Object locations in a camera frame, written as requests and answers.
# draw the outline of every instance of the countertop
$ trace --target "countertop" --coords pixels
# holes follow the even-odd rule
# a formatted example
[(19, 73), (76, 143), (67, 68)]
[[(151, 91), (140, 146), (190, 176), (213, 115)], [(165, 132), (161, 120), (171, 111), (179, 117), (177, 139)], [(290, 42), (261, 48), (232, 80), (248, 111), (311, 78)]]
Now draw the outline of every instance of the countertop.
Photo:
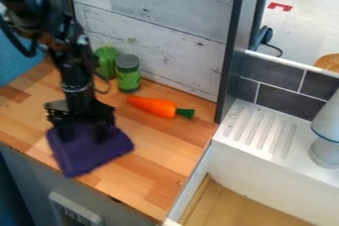
[[(193, 108), (193, 121), (163, 119), (126, 103), (115, 80), (103, 103), (116, 108), (117, 126), (134, 142), (136, 150), (76, 180), (112, 199), (163, 221), (216, 130), (215, 104), (185, 92), (142, 80), (140, 96), (174, 100)], [(0, 88), (0, 143), (59, 171), (45, 132), (51, 127), (44, 103), (63, 99), (59, 75), (48, 61)], [(105, 84), (96, 80), (98, 87)]]

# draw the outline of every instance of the purple cloth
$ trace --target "purple cloth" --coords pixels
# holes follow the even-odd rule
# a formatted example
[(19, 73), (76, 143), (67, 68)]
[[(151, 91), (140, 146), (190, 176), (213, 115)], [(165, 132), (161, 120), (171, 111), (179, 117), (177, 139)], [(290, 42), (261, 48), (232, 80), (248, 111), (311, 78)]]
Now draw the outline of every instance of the purple cloth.
[(74, 124), (74, 138), (66, 143), (54, 128), (48, 130), (47, 138), (66, 177), (88, 173), (134, 149), (127, 135), (113, 125), (107, 139), (100, 144), (95, 143), (95, 130), (90, 123)]

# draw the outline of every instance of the whitewashed wood wall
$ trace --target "whitewashed wood wall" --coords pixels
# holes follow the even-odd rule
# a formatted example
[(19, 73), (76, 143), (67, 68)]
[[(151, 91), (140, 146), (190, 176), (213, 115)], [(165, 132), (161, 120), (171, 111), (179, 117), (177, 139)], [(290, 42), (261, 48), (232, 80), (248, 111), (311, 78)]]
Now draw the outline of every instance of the whitewashed wood wall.
[(233, 0), (74, 0), (94, 48), (113, 44), (143, 76), (216, 101)]

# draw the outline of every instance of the green jar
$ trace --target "green jar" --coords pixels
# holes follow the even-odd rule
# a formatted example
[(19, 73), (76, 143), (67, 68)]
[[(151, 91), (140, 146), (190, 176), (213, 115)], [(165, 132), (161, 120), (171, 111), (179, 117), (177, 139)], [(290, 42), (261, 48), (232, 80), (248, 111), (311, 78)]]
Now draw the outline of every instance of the green jar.
[(118, 87), (123, 92), (140, 88), (140, 61), (137, 56), (120, 55), (115, 59)]

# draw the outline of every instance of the red sticker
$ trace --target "red sticker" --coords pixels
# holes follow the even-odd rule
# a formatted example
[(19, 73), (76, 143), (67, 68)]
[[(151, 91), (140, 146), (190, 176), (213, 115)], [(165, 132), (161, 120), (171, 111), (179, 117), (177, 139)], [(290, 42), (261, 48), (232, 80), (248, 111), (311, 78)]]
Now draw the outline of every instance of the red sticker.
[(270, 8), (270, 9), (276, 9), (277, 7), (281, 7), (282, 10), (286, 11), (286, 12), (289, 12), (293, 8), (292, 6), (279, 4), (279, 3), (276, 3), (276, 2), (271, 2), (270, 5), (268, 6), (268, 8)]

